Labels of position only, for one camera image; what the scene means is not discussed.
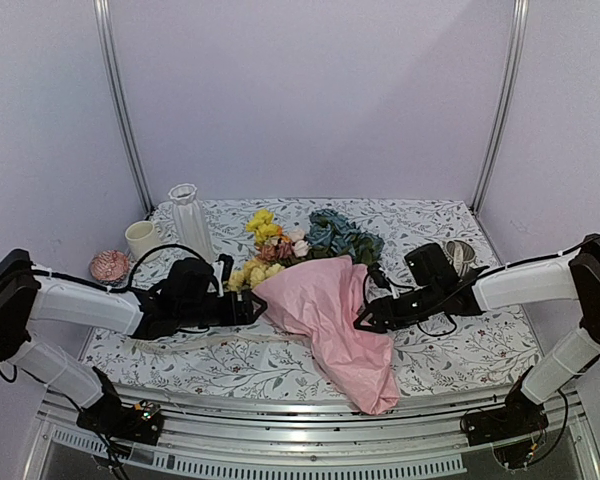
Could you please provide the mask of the right aluminium frame post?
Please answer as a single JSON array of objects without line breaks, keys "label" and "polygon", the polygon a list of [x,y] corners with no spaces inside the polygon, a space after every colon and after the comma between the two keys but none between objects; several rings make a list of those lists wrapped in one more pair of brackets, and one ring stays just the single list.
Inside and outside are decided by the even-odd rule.
[{"label": "right aluminium frame post", "polygon": [[524,50],[528,13],[528,0],[514,1],[511,30],[505,56],[504,74],[495,117],[489,134],[485,157],[482,162],[470,204],[470,209],[476,217],[479,217],[484,209],[489,186],[494,175],[496,162],[504,137],[508,115],[514,97],[521,57]]}]

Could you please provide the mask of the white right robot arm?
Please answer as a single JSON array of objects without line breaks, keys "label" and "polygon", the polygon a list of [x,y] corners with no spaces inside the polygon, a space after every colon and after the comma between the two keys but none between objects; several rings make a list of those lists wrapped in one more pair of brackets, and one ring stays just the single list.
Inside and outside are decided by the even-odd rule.
[{"label": "white right robot arm", "polygon": [[539,407],[600,358],[600,233],[555,253],[459,275],[443,248],[425,244],[405,263],[415,287],[365,302],[356,329],[384,334],[431,316],[475,317],[520,306],[541,340],[542,358],[511,389],[497,427],[517,436]]}]

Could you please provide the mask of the white ribbed ceramic vase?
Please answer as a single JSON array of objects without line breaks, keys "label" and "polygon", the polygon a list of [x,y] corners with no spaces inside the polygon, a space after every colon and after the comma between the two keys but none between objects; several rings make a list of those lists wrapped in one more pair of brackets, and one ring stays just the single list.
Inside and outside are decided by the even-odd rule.
[{"label": "white ribbed ceramic vase", "polygon": [[195,250],[207,262],[214,261],[214,251],[208,230],[205,212],[197,198],[198,189],[194,184],[174,186],[168,197],[171,202],[172,217],[180,242]]}]

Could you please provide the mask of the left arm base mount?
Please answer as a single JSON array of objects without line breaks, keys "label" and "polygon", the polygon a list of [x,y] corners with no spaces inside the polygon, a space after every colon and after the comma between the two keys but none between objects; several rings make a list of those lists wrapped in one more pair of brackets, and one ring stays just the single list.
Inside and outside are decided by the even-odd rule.
[{"label": "left arm base mount", "polygon": [[96,434],[156,446],[164,425],[161,406],[141,400],[124,406],[108,377],[93,367],[102,396],[90,407],[80,408],[76,424]]}]

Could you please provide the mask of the aluminium front rail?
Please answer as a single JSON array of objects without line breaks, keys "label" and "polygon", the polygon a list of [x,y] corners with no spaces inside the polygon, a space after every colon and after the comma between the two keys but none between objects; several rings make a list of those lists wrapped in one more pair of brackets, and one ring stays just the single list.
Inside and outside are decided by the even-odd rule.
[{"label": "aluminium front rail", "polygon": [[[157,446],[127,442],[124,473],[133,479],[142,478],[142,470],[199,479],[600,479],[599,449],[582,402],[568,387],[568,423],[557,447],[535,468],[515,473],[496,463],[498,444],[471,446],[460,428],[465,413],[501,406],[506,387],[405,398],[380,416],[336,400],[117,388],[125,403],[150,399],[164,416]],[[115,479],[105,466],[104,445],[76,427],[76,416],[59,394],[45,395],[20,478],[51,478],[52,467],[66,471],[81,461],[88,473],[78,478],[94,478],[89,470],[95,470],[95,478]]]}]

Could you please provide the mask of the aluminium frame post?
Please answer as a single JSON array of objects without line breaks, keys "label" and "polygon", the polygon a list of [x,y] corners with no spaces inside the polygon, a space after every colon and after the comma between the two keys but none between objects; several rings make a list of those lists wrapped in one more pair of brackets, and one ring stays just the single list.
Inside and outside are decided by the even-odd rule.
[{"label": "aluminium frame post", "polygon": [[95,0],[93,6],[105,74],[121,136],[122,146],[141,208],[144,211],[144,214],[148,216],[154,210],[154,202],[150,193],[145,169],[139,155],[131,116],[127,106],[116,52],[110,2],[106,0]]},{"label": "aluminium frame post", "polygon": [[476,217],[479,217],[484,209],[489,186],[494,175],[496,162],[504,137],[508,115],[514,97],[521,57],[524,50],[528,13],[528,0],[514,1],[511,30],[505,56],[504,74],[495,117],[489,134],[485,157],[482,162],[470,204],[470,209]]}]

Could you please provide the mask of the striped black white cup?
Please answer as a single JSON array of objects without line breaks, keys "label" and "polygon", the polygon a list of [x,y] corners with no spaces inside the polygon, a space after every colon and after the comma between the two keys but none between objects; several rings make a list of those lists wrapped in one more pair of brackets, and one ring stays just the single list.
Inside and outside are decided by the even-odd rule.
[{"label": "striped black white cup", "polygon": [[459,276],[465,275],[476,260],[474,248],[461,240],[450,240],[444,245],[444,252]]}]

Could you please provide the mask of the left aluminium frame post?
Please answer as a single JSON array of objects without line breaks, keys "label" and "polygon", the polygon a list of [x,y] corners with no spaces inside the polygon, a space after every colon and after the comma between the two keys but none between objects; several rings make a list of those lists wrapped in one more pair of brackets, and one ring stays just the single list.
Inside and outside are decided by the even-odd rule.
[{"label": "left aluminium frame post", "polygon": [[148,216],[154,210],[154,202],[150,193],[145,169],[139,155],[131,116],[127,106],[116,52],[110,2],[106,0],[95,0],[93,6],[105,74],[121,136],[122,146],[141,208],[144,211],[144,214]]}]

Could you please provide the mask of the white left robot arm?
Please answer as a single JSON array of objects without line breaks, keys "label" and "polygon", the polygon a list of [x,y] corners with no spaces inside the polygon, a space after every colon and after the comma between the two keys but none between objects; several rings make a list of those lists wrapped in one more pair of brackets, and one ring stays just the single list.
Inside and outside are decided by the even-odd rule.
[{"label": "white left robot arm", "polygon": [[34,264],[15,249],[0,262],[0,362],[26,372],[88,410],[108,434],[128,426],[128,412],[104,377],[34,331],[37,321],[109,330],[136,340],[156,340],[193,328],[253,324],[267,309],[246,289],[228,291],[232,265],[221,255],[206,262],[190,251],[148,289],[127,283],[111,288]]}]

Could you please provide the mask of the pink flower bouquet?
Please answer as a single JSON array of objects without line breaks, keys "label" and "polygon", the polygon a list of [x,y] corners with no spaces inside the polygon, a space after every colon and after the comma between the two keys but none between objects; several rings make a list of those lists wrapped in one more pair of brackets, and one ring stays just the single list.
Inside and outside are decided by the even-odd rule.
[{"label": "pink flower bouquet", "polygon": [[257,254],[231,273],[227,289],[254,292],[276,327],[306,337],[315,363],[360,411],[392,409],[400,398],[393,342],[354,327],[367,269],[380,259],[383,239],[333,209],[311,212],[308,230],[285,230],[261,209],[245,229]]}]

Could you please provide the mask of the cream printed ribbon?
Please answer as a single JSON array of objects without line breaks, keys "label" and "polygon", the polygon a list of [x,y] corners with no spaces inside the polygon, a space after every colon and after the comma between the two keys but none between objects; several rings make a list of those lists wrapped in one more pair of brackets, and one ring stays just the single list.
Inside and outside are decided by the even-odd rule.
[{"label": "cream printed ribbon", "polygon": [[193,339],[185,339],[181,342],[166,342],[137,340],[125,338],[123,346],[129,352],[141,352],[152,355],[175,354],[185,351],[200,349],[203,347],[219,346],[220,344],[232,341],[255,342],[255,343],[297,343],[305,345],[308,340],[301,335],[284,334],[259,334],[259,333],[231,333],[229,335],[214,334],[205,337],[196,337]]}]

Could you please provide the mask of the pink patterned ball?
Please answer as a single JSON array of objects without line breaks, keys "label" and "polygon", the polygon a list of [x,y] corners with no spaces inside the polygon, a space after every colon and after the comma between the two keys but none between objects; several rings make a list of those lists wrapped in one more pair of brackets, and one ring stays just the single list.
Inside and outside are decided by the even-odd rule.
[{"label": "pink patterned ball", "polygon": [[118,286],[127,278],[130,272],[130,262],[123,252],[106,250],[92,258],[89,272],[101,284]]}]

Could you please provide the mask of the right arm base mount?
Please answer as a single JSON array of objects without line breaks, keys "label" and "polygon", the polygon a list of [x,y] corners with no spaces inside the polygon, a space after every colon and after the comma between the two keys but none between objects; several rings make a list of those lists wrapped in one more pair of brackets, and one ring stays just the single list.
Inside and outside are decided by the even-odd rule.
[{"label": "right arm base mount", "polygon": [[549,422],[542,404],[535,404],[522,393],[528,369],[513,385],[501,407],[465,413],[460,429],[470,446],[493,443],[540,432]]}]

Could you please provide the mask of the cream ceramic mug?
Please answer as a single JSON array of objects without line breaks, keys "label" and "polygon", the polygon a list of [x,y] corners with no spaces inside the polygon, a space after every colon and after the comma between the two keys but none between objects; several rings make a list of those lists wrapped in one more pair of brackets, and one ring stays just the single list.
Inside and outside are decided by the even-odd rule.
[{"label": "cream ceramic mug", "polygon": [[139,221],[125,230],[125,239],[134,260],[162,245],[157,227],[151,221]]}]

